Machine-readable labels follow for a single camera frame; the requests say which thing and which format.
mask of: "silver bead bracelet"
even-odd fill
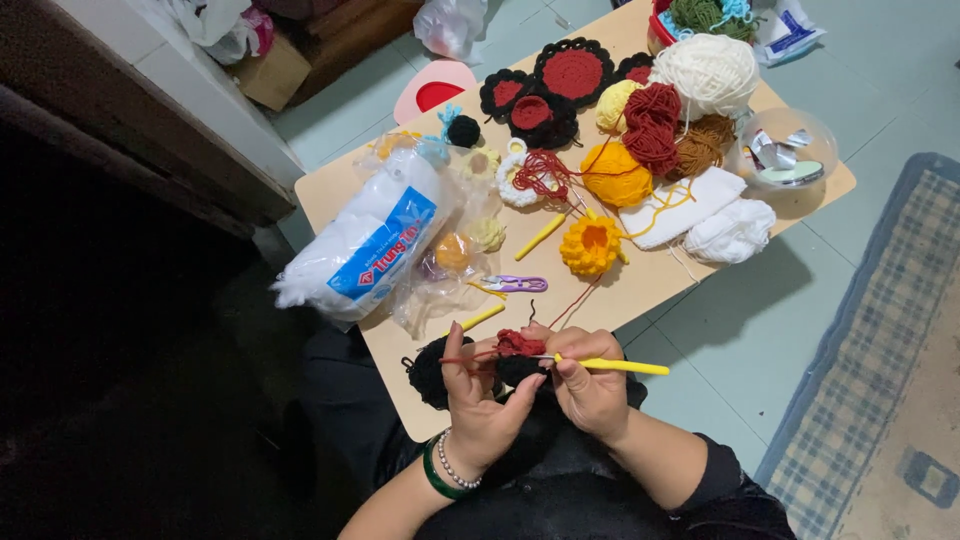
[[[480,480],[483,479],[482,476],[474,481],[466,481],[460,478],[459,476],[457,476],[456,473],[453,472],[453,469],[450,468],[450,464],[446,461],[446,453],[444,452],[444,443],[446,442],[446,437],[448,435],[450,435],[450,428],[447,428],[446,430],[444,430],[444,434],[442,434],[440,436],[440,440],[437,441],[437,454],[440,455],[441,465],[444,466],[444,470],[446,471],[446,473],[453,477],[453,481],[457,482],[457,485],[465,489],[476,489],[480,485]]]

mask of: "black and red coaster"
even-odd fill
[[[563,96],[532,91],[516,100],[507,116],[510,135],[529,148],[552,150],[564,146],[580,129],[573,102]]]
[[[540,88],[579,109],[596,103],[613,83],[613,61],[596,39],[561,39],[543,47],[533,76]]]
[[[480,110],[494,118],[502,118],[514,108],[516,100],[526,95],[533,79],[525,72],[501,69],[487,76],[480,87]]]
[[[654,57],[647,53],[636,53],[620,61],[620,65],[616,68],[614,80],[619,83],[630,79],[646,86],[650,80],[650,70],[653,67]]]

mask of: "black clothing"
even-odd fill
[[[304,356],[303,406],[367,498],[422,444],[407,436],[356,328],[322,331]],[[639,406],[646,388],[628,381],[628,401]],[[698,433],[708,444],[704,477],[683,506],[666,512],[566,420],[552,393],[540,389],[520,436],[477,493],[435,514],[417,538],[795,538],[783,506],[742,473],[729,447]]]

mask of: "table top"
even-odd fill
[[[611,53],[614,63],[640,51],[647,51],[646,35],[648,19],[652,6],[650,2],[637,0],[612,12],[569,37],[587,37],[597,39]],[[517,62],[513,69],[533,71],[537,53]],[[479,85],[468,89],[449,100],[449,103],[463,107],[467,114],[478,121],[486,115],[480,111]],[[430,110],[415,120],[397,127],[394,131],[407,130],[424,134],[436,134],[441,122],[436,111],[445,104]],[[750,100],[753,110],[767,110],[785,107],[783,101],[762,81]],[[579,114],[579,140],[583,148],[571,147],[558,153],[570,167],[576,167],[587,155],[590,148],[603,144],[607,135],[601,133],[594,122],[593,107]],[[486,145],[506,155],[510,129],[505,124],[491,121],[481,124]],[[362,181],[353,172],[352,163],[367,149],[353,150],[324,167],[305,175],[295,185],[300,204],[313,227],[319,233],[327,223],[333,220],[350,197],[356,193]],[[768,200],[777,212],[777,224],[771,234],[777,234],[794,225],[815,209],[818,209],[844,193],[856,184],[850,169],[840,163],[825,182],[800,191]],[[584,190],[581,194],[588,197]],[[588,199],[589,205],[600,212],[600,203]],[[559,247],[563,232],[574,222],[567,217],[566,224],[547,237],[540,246],[520,262],[514,261],[513,254],[522,248],[533,235],[546,225],[556,213],[551,211],[530,211],[530,208],[518,211],[505,206],[498,218],[507,227],[507,239],[500,250],[500,273],[514,276],[542,276],[550,283],[547,292],[539,294],[515,293],[506,301],[506,310],[481,323],[468,332],[474,339],[482,339],[496,334],[504,328],[519,329],[527,324],[530,317],[530,299],[536,299],[537,320],[549,324],[563,312],[586,288],[593,277],[578,277],[570,273],[560,259]],[[689,271],[697,280],[702,280],[723,264],[701,264],[675,250]],[[629,265],[615,263],[578,307],[572,309],[555,329],[566,326],[580,326],[589,331],[598,329],[615,330],[632,321],[646,311],[668,300],[673,295],[688,288],[694,281],[684,267],[677,262],[665,248],[641,252],[631,242],[624,242],[624,253],[630,258]],[[360,330],[370,347],[380,375],[386,383],[400,419],[407,432],[415,441],[423,441],[449,426],[449,413],[439,411],[424,404],[420,394],[407,379],[406,371],[400,363],[402,356],[414,357],[416,349],[423,344],[440,337],[450,327],[450,319],[464,321],[499,304],[498,298],[491,296],[482,307],[470,312],[454,312],[442,319],[434,319],[426,325],[426,338],[415,341],[400,326],[390,320],[373,320],[368,317],[360,322]],[[631,358],[635,361],[658,363],[656,358]]]

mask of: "blue rug border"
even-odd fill
[[[837,309],[833,323],[824,333],[824,337],[817,347],[816,356],[805,370],[804,376],[797,386],[797,391],[794,393],[793,399],[790,400],[787,412],[783,415],[780,426],[777,427],[777,432],[774,434],[767,453],[756,469],[754,480],[760,485],[769,485],[777,465],[783,460],[790,441],[797,433],[801,421],[809,411],[814,398],[816,398],[820,384],[823,382],[829,369],[833,366],[833,361],[828,361],[828,359],[836,358],[840,343],[849,333],[855,307],[859,306],[860,301],[863,300],[867,285],[870,282],[870,277],[880,264],[883,250],[889,243],[897,221],[900,219],[900,211],[903,210],[910,193],[916,188],[920,178],[923,176],[923,172],[926,170],[933,171],[945,180],[960,184],[960,180],[958,180],[960,179],[960,163],[941,154],[933,152],[914,154],[903,166],[903,170],[900,172],[900,178],[897,180],[897,184],[894,186],[890,198],[887,199],[887,204],[883,208],[880,220],[871,234],[867,249],[864,252],[863,261],[853,274],[850,286],[847,288],[843,301]],[[857,302],[852,304],[851,300],[854,299]]]

